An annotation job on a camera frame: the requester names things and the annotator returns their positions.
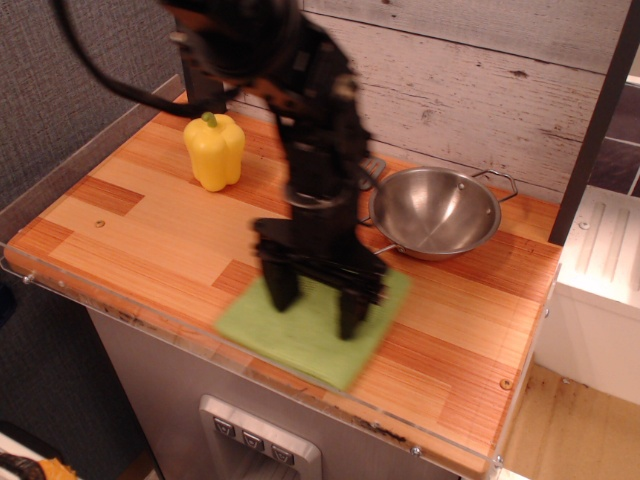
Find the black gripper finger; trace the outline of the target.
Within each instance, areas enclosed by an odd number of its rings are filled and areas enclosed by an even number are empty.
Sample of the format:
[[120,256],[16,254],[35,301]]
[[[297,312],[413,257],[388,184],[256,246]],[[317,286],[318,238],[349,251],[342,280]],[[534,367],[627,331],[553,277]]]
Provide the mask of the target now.
[[289,263],[263,261],[263,275],[277,311],[286,311],[299,297],[298,274]]
[[339,335],[343,340],[353,337],[358,324],[366,318],[367,299],[355,292],[342,292],[339,300]]

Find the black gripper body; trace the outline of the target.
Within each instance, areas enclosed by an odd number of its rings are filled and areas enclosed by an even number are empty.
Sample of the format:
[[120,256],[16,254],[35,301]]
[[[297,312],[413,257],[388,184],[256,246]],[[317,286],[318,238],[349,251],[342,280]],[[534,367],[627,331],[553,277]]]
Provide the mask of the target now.
[[334,289],[381,302],[386,264],[357,238],[358,199],[334,198],[316,205],[291,205],[289,219],[260,218],[257,254],[263,261],[289,263],[300,275]]

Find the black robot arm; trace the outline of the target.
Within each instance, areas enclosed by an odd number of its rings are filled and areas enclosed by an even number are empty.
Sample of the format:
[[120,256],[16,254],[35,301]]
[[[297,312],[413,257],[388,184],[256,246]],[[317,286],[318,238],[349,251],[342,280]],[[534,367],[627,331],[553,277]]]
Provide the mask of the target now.
[[294,1],[169,1],[166,8],[198,71],[262,98],[275,116],[290,215],[254,224],[274,307],[287,310],[300,278],[314,279],[339,292],[339,335],[351,338],[381,298],[386,265],[356,234],[370,136],[349,60]]

